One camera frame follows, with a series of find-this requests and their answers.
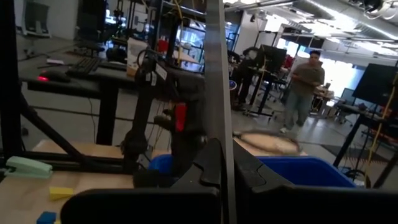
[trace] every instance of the office chair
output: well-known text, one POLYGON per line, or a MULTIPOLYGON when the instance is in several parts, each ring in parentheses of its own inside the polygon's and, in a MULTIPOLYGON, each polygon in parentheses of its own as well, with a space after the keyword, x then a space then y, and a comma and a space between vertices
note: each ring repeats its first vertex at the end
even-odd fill
POLYGON ((353 126, 353 123, 348 120, 346 117, 351 115, 352 112, 351 111, 347 111, 345 110, 343 107, 341 107, 341 105, 350 105, 353 106, 355 104, 355 100, 356 98, 353 97, 353 93, 354 90, 351 90, 349 88, 345 88, 343 90, 343 93, 341 94, 340 99, 342 99, 342 101, 339 101, 335 106, 337 109, 337 121, 340 124, 345 124, 346 122, 349 122, 350 126, 353 126))
POLYGON ((35 55, 34 43, 36 40, 51 38, 47 27, 48 13, 48 6, 33 1, 24 1, 21 31, 22 36, 27 40, 27 45, 24 48, 27 58, 35 55))

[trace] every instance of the stapler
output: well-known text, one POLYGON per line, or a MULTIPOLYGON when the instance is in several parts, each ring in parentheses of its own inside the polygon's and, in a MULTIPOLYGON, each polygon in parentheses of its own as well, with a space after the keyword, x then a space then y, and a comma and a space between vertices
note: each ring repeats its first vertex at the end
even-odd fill
POLYGON ((51 165, 18 156, 9 158, 6 166, 5 176, 48 179, 52 175, 51 165))

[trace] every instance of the blue plastic bin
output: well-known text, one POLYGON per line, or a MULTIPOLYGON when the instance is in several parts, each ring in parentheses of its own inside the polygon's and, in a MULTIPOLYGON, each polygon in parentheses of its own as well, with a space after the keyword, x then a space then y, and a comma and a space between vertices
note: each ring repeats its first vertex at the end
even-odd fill
MULTIPOLYGON (((260 156, 257 158, 296 185, 355 187, 355 184, 335 167, 316 157, 260 156)), ((171 155, 157 156, 151 161, 148 169, 157 169, 161 173, 169 173, 171 161, 171 155)))

